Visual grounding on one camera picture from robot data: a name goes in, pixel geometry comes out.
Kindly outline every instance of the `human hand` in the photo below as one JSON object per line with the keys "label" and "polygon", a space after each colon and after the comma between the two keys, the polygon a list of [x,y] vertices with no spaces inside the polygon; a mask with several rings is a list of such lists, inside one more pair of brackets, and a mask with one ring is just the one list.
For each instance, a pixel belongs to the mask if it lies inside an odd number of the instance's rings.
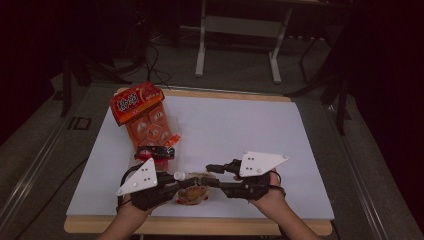
{"label": "human hand", "polygon": [[[270,185],[280,187],[275,169],[270,171]],[[276,222],[282,234],[289,239],[321,239],[312,231],[287,204],[284,193],[278,188],[270,188],[259,200],[250,200],[267,218]]]}
{"label": "human hand", "polygon": [[[270,172],[270,185],[280,187],[280,179],[276,169]],[[250,203],[255,205],[267,218],[277,221],[281,216],[281,211],[288,207],[284,194],[280,189],[270,188],[268,193],[259,200],[249,200]]]}
{"label": "human hand", "polygon": [[129,194],[124,196],[123,203],[124,204],[119,207],[118,213],[112,223],[99,236],[99,240],[129,238],[141,227],[141,225],[143,225],[147,217],[152,214],[153,210],[158,207],[152,207],[143,211],[132,205],[131,196]]}

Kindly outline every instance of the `forearm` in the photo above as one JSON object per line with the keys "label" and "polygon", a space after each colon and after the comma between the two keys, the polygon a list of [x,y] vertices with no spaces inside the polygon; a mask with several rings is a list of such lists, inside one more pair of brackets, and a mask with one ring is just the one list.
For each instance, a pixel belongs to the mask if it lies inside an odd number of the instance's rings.
{"label": "forearm", "polygon": [[300,219],[295,212],[284,203],[280,206],[280,209],[276,211],[274,220],[281,230],[289,237],[291,240],[300,240],[300,239],[321,239],[312,229],[310,229],[302,219]]}
{"label": "forearm", "polygon": [[98,240],[128,239],[146,221],[147,213],[118,214]]}

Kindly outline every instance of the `black cable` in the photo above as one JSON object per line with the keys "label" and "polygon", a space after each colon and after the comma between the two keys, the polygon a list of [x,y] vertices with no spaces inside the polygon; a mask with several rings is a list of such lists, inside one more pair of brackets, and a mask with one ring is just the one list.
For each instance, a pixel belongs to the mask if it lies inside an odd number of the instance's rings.
{"label": "black cable", "polygon": [[269,185],[270,189],[276,189],[283,193],[284,197],[286,196],[286,190],[283,187],[275,186],[275,185]]}
{"label": "black cable", "polygon": [[47,202],[44,204],[44,206],[35,214],[34,218],[22,229],[22,231],[15,237],[15,240],[18,240],[22,237],[22,235],[28,230],[29,227],[37,220],[37,218],[43,213],[43,211],[47,208],[47,206],[50,204],[50,202],[53,200],[53,198],[56,196],[56,194],[59,192],[59,190],[62,188],[62,186],[65,184],[66,181],[75,173],[78,168],[80,168],[85,162],[87,162],[88,158],[85,158],[82,162],[80,162],[72,171],[63,179],[63,181],[60,183],[59,187],[54,191],[52,196],[47,200]]}
{"label": "black cable", "polygon": [[125,201],[125,202],[123,202],[123,203],[120,203],[120,204],[118,204],[118,206],[116,207],[116,212],[118,212],[119,211],[119,208],[121,208],[122,206],[124,206],[125,204],[127,204],[127,203],[129,203],[129,202],[131,202],[131,198],[130,199],[128,199],[127,201]]}
{"label": "black cable", "polygon": [[131,82],[128,82],[119,76],[117,76],[115,73],[110,71],[109,69],[103,67],[100,63],[94,61],[93,59],[89,58],[82,52],[78,51],[78,49],[75,49],[76,56],[79,57],[81,60],[83,60],[86,64],[88,64],[92,70],[99,72],[103,74],[103,76],[107,77],[108,79],[114,81],[115,83],[121,83],[121,84],[131,84]]}
{"label": "black cable", "polygon": [[[146,65],[149,65],[150,64],[150,61],[149,60],[146,60]],[[159,83],[162,83],[163,85],[165,85],[169,90],[171,90],[171,88],[168,86],[168,84],[167,84],[167,82],[169,81],[169,80],[171,80],[171,75],[169,74],[169,73],[166,73],[166,72],[163,72],[163,71],[159,71],[159,70],[157,70],[156,68],[153,68],[152,69],[152,71],[155,73],[155,75],[156,75],[156,77],[159,79]],[[159,73],[161,73],[161,74],[165,74],[168,78],[166,79],[166,80],[163,80],[160,76],[159,76]]]}
{"label": "black cable", "polygon": [[144,67],[139,66],[138,68],[134,69],[134,71],[133,71],[133,72],[128,73],[127,75],[122,76],[122,78],[126,78],[126,77],[129,77],[129,76],[132,76],[132,75],[134,75],[134,74],[138,73],[138,72],[139,72],[141,69],[143,69],[143,68],[144,68]]}
{"label": "black cable", "polygon": [[153,61],[153,64],[151,65],[151,67],[147,67],[147,81],[150,81],[150,77],[151,77],[151,73],[153,71],[153,69],[155,68],[156,62],[158,61],[159,58],[159,51],[157,48],[155,48],[153,45],[149,44],[149,47],[153,48],[153,50],[155,50],[156,52],[156,58]]}
{"label": "black cable", "polygon": [[[124,175],[122,176],[122,179],[121,179],[121,186],[122,185],[124,185],[124,183],[125,183],[125,181],[127,180],[127,177],[128,177],[128,175],[130,174],[130,173],[132,173],[132,172],[134,172],[134,171],[137,171],[141,166],[143,166],[144,165],[144,163],[141,163],[141,164],[139,164],[139,165],[136,165],[136,166],[132,166],[132,167],[130,167],[125,173],[124,173]],[[126,201],[126,202],[124,202],[124,197],[123,196],[118,196],[118,206],[116,207],[116,212],[118,212],[119,211],[119,208],[122,206],[122,205],[125,205],[125,204],[127,204],[129,201],[131,201],[131,199],[130,200],[128,200],[128,201]]]}
{"label": "black cable", "polygon": [[[150,11],[151,11],[150,1],[146,1],[146,4],[144,4],[142,1],[135,1],[134,3],[131,3],[131,4],[133,6],[130,7],[129,9],[131,9],[132,11],[134,11],[135,9],[135,19],[137,20],[137,23],[131,27],[130,36],[128,37],[128,41],[125,46],[125,53],[124,53],[125,55],[127,55],[128,53],[128,45],[135,32],[138,31],[141,37],[143,36],[147,37],[149,35],[148,24],[150,22],[149,18],[150,18]],[[144,42],[143,40],[141,40],[140,42],[141,42],[140,48],[143,49]],[[106,66],[105,68],[114,74],[121,75],[121,74],[125,74],[134,70],[138,71],[144,62],[143,60],[144,60],[144,56],[135,56],[133,63],[128,66],[124,66],[120,68],[110,68]]]}
{"label": "black cable", "polygon": [[272,173],[277,174],[278,182],[281,184],[281,176],[280,176],[280,174],[277,171],[269,171],[269,172],[272,172]]}

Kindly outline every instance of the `cable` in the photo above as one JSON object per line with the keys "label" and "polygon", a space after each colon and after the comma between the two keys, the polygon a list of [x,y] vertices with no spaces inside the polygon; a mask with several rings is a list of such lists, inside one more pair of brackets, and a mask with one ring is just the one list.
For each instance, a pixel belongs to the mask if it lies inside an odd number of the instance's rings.
{"label": "cable", "polygon": [[[180,36],[179,40],[184,40],[184,39],[190,38],[190,37],[195,36],[196,34],[199,34],[199,33],[200,33],[200,29],[196,29],[191,33],[187,33],[186,35]],[[164,38],[165,36],[166,36],[165,34],[158,34],[157,36],[152,37],[149,40],[149,42],[150,43],[156,43],[156,44],[170,44],[171,43],[170,41],[166,41],[166,40],[160,41],[160,39]]]}
{"label": "cable", "polygon": [[131,72],[131,73],[128,73],[127,75],[125,75],[125,76],[122,76],[122,78],[126,78],[126,77],[129,77],[129,76],[132,76],[132,75],[134,75],[134,74],[136,74],[136,73],[138,73],[141,69],[143,69],[144,67],[142,67],[142,66],[139,66],[138,68],[136,68],[136,69],[134,69],[134,71],[133,72]]}
{"label": "cable", "polygon": [[[133,38],[134,33],[139,32],[139,34],[141,36],[143,36],[143,35],[146,35],[147,36],[148,35],[148,30],[147,30],[148,28],[146,26],[146,24],[147,24],[147,18],[145,18],[144,16],[145,15],[148,16],[149,14],[148,13],[143,13],[143,11],[144,11],[144,9],[143,9],[144,4],[142,4],[139,1],[137,1],[137,4],[131,3],[131,5],[132,4],[135,5],[135,6],[134,7],[129,7],[129,10],[130,10],[130,12],[132,12],[135,9],[135,11],[134,11],[135,14],[134,15],[135,15],[135,19],[137,20],[137,23],[135,23],[131,27],[131,29],[130,29],[130,35],[129,35],[128,40],[127,40],[127,43],[125,45],[124,56],[126,56],[128,54],[128,47],[129,47],[129,44],[131,42],[131,39]],[[110,71],[112,73],[115,73],[117,75],[120,75],[120,74],[125,74],[125,73],[127,73],[129,71],[133,71],[133,70],[137,69],[139,66],[142,65],[142,63],[143,63],[142,60],[143,60],[143,57],[142,56],[135,56],[134,57],[134,60],[133,60],[133,63],[131,63],[128,66],[124,66],[124,67],[120,67],[120,68],[113,68],[113,67],[109,67],[109,66],[103,66],[103,67],[106,68],[108,71]]]}
{"label": "cable", "polygon": [[[126,179],[127,179],[127,177],[128,177],[128,175],[130,174],[130,173],[132,173],[132,172],[134,172],[134,171],[137,171],[141,166],[143,166],[144,165],[144,163],[141,163],[141,164],[139,164],[139,165],[135,165],[135,166],[132,166],[132,167],[130,167],[130,169],[128,169],[125,173],[124,173],[124,175],[122,176],[122,179],[121,179],[121,186],[122,185],[124,185],[124,183],[125,183],[125,181],[126,181]],[[129,203],[131,201],[131,199],[129,199],[129,200],[127,200],[127,201],[125,201],[124,202],[124,197],[123,196],[118,196],[118,205],[116,206],[116,212],[118,212],[119,211],[119,208],[120,207],[122,207],[123,205],[125,205],[125,204],[127,204],[127,203]]]}
{"label": "cable", "polygon": [[272,172],[272,173],[277,174],[278,182],[281,184],[281,176],[280,176],[280,174],[279,174],[277,171],[273,171],[273,170],[271,170],[271,171],[269,171],[269,172]]}
{"label": "cable", "polygon": [[155,58],[155,60],[153,61],[152,66],[151,66],[151,67],[147,67],[147,81],[150,81],[150,77],[151,77],[152,70],[154,69],[154,67],[155,67],[155,65],[156,65],[156,62],[158,61],[158,58],[159,58],[159,51],[158,51],[158,49],[157,49],[157,48],[155,48],[155,47],[154,47],[153,45],[151,45],[151,44],[149,44],[148,46],[149,46],[149,47],[151,47],[151,48],[153,48],[153,50],[155,50],[155,52],[156,52],[156,58]]}
{"label": "cable", "polygon": [[21,230],[21,232],[15,237],[15,240],[18,240],[22,237],[22,235],[28,230],[29,227],[37,220],[37,218],[43,213],[43,211],[47,208],[47,206],[50,204],[50,202],[53,200],[53,198],[56,196],[56,194],[59,192],[59,190],[62,188],[62,186],[65,184],[66,181],[75,173],[78,168],[80,168],[85,162],[87,162],[88,158],[85,158],[82,162],[80,162],[72,171],[65,177],[65,179],[60,183],[59,187],[54,191],[52,196],[47,200],[47,202],[44,204],[44,206],[35,214],[34,218]]}
{"label": "cable", "polygon": [[[150,61],[146,59],[146,65],[149,65]],[[163,72],[163,71],[159,71],[156,68],[153,68],[152,71],[155,73],[156,77],[159,79],[159,83],[162,83],[163,85],[165,85],[168,89],[170,89],[170,87],[168,86],[167,82],[169,80],[171,80],[171,75],[169,73]],[[166,80],[163,80],[160,76],[159,73],[166,75],[168,78]]]}

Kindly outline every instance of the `desk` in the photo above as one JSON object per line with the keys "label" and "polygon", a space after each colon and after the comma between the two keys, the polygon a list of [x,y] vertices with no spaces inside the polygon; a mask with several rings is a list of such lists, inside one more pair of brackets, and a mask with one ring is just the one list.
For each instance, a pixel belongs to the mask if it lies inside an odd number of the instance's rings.
{"label": "desk", "polygon": [[195,75],[197,77],[203,76],[204,62],[205,62],[205,35],[206,32],[220,32],[229,34],[240,34],[249,36],[259,36],[275,38],[275,46],[268,53],[269,62],[273,81],[276,84],[281,83],[280,71],[278,68],[277,56],[280,51],[293,9],[296,6],[315,6],[315,7],[332,7],[332,8],[346,8],[347,6],[339,3],[327,3],[319,0],[268,0],[267,2],[275,2],[287,6],[285,12],[281,15],[284,16],[281,22],[278,21],[263,21],[253,19],[242,19],[224,16],[212,16],[206,12],[207,0],[202,0],[201,8],[201,21],[200,21],[200,44],[197,54]]}
{"label": "desk", "polygon": [[[167,91],[164,90],[165,95],[167,96],[167,99],[173,99],[178,101],[195,101],[198,102],[205,102],[209,105],[208,107],[211,107],[213,104],[216,104],[216,101],[208,101],[207,98],[212,98],[213,100],[221,100],[221,99],[233,99],[229,101],[220,101],[219,105],[220,107],[225,107],[226,105],[231,104],[244,104],[246,101],[247,103],[252,104],[252,108],[254,110],[259,111],[265,111],[262,109],[265,105],[273,105],[276,103],[286,103],[287,106],[291,109],[294,109],[295,106],[294,103],[290,103],[288,98],[284,97],[273,97],[273,96],[260,96],[260,95],[244,95],[244,94],[224,94],[224,93],[202,93],[202,92],[183,92],[183,91]],[[253,105],[254,103],[258,103],[261,108],[255,108]],[[198,109],[187,109],[187,108],[181,108],[178,109],[179,113],[184,112],[186,110],[189,110],[188,113],[194,113],[196,115],[201,115],[198,112]],[[243,112],[235,111],[236,114],[242,114]],[[181,126],[183,129],[182,133],[182,140],[184,138],[188,138],[188,136],[192,133],[190,131],[186,131],[187,129],[184,129],[184,124],[187,122],[187,118],[189,114],[186,114],[184,116],[179,116],[181,119]],[[278,119],[279,121],[288,121],[291,119],[291,116],[282,117],[281,119]],[[107,121],[111,120],[106,116],[105,122],[103,123],[102,128],[105,126],[105,124],[108,124]],[[298,123],[298,126],[303,125],[301,123],[300,116],[295,116],[293,120]],[[213,123],[209,123],[208,126],[210,129],[208,131],[214,130]],[[119,134],[120,130],[118,127],[112,129],[112,131],[115,131],[114,134]],[[109,139],[107,137],[107,134],[109,132],[102,132],[100,130],[98,141],[110,141],[113,139]],[[288,138],[289,134],[286,134],[285,136],[277,135],[278,138],[284,139]],[[207,141],[205,140],[200,144],[206,144],[209,146],[213,146],[216,144],[215,142]],[[260,139],[251,139],[254,145],[258,145],[258,142],[264,142],[262,138]],[[292,208],[300,215],[304,216],[305,222],[318,234],[320,235],[329,235],[332,231],[332,227],[330,224],[330,220],[334,218],[331,206],[329,204],[328,197],[326,195],[325,188],[322,183],[322,179],[319,175],[319,172],[316,169],[315,160],[313,159],[312,152],[310,148],[302,148],[298,149],[296,147],[293,147],[294,145],[299,144],[300,142],[303,142],[302,144],[309,144],[306,139],[306,134],[300,132],[299,138],[293,139],[290,141],[290,146],[281,146],[278,145],[277,147],[280,149],[287,147],[290,149],[288,151],[288,155],[292,156],[293,159],[291,159],[290,165],[287,164],[285,166],[279,166],[277,169],[281,173],[282,176],[287,176],[287,178],[283,177],[283,186],[286,188],[288,194],[287,201],[289,204],[292,205]],[[232,158],[228,157],[228,154],[231,152],[231,154],[236,154],[236,156],[241,156],[242,152],[240,152],[240,146],[237,142],[227,142],[227,148],[223,145],[222,148],[213,148],[212,147],[212,153],[210,152],[202,152],[201,154],[204,154],[203,158],[209,158],[206,161],[215,161],[213,163],[221,164],[231,161]],[[195,170],[200,164],[204,166],[204,162],[201,162],[199,158],[199,152],[197,151],[199,146],[195,146],[195,144],[190,143],[189,148],[190,151],[184,150],[187,148],[186,144],[184,148],[180,150],[180,158],[179,161],[185,161],[186,164],[182,166],[182,170]],[[265,144],[265,147],[271,147],[268,149],[269,152],[275,153],[276,148],[272,147],[272,143]],[[128,146],[128,151],[122,152],[122,148],[119,148],[119,152],[108,152],[107,157],[102,156],[94,156],[94,151],[97,149],[98,142],[96,141],[96,144],[93,147],[92,155],[90,155],[90,159],[86,165],[86,169],[84,170],[83,176],[81,177],[80,183],[78,184],[76,194],[74,195],[74,198],[72,199],[72,202],[70,204],[70,207],[68,209],[68,217],[65,222],[65,230],[70,233],[100,233],[102,232],[111,222],[113,215],[114,215],[114,206],[116,204],[116,199],[114,196],[114,192],[116,191],[117,187],[119,186],[119,180],[121,175],[121,172],[125,172],[127,168],[127,163],[123,164],[116,164],[116,159],[122,159],[123,155],[127,155],[127,159],[131,157],[131,144],[123,143],[123,147]],[[251,149],[252,146],[248,146],[249,150],[255,151],[256,149]],[[105,151],[105,146],[102,146],[102,152]],[[223,151],[215,151],[214,149],[224,149]],[[101,167],[99,168],[99,165],[96,165],[96,161],[104,161],[101,163],[101,166],[103,166],[103,169]],[[302,161],[307,161],[309,165],[311,165],[308,168],[299,168],[301,167],[297,163],[300,163]],[[104,166],[108,166],[110,168],[113,168],[114,173],[108,174],[104,171],[107,171],[107,168],[105,169]],[[92,186],[90,189],[88,185],[90,185],[90,181],[97,181],[97,183],[100,181],[101,184],[95,184],[95,186]],[[319,189],[317,192],[311,192],[305,185],[311,185],[314,189]],[[278,227],[275,223],[271,222],[270,220],[266,219],[263,215],[260,214],[259,211],[257,211],[256,208],[252,207],[251,205],[248,205],[245,200],[242,199],[226,199],[222,200],[222,196],[225,196],[223,193],[218,190],[211,192],[211,197],[208,201],[202,202],[201,204],[197,206],[179,206],[175,204],[166,204],[161,206],[160,208],[156,209],[151,217],[148,218],[148,220],[145,222],[145,224],[136,231],[136,233],[139,234],[172,234],[172,235],[279,235]],[[94,197],[96,199],[102,199],[102,201],[96,201],[93,205],[92,199]],[[84,198],[88,197],[91,199],[91,201],[86,201]],[[107,203],[106,208],[102,209],[104,206],[103,202]],[[238,205],[241,205],[240,211],[231,212],[231,215],[234,215],[235,217],[222,217],[222,214],[227,209],[234,209],[237,208]],[[206,212],[204,209],[209,209],[209,206],[212,206],[213,212],[209,211]]]}

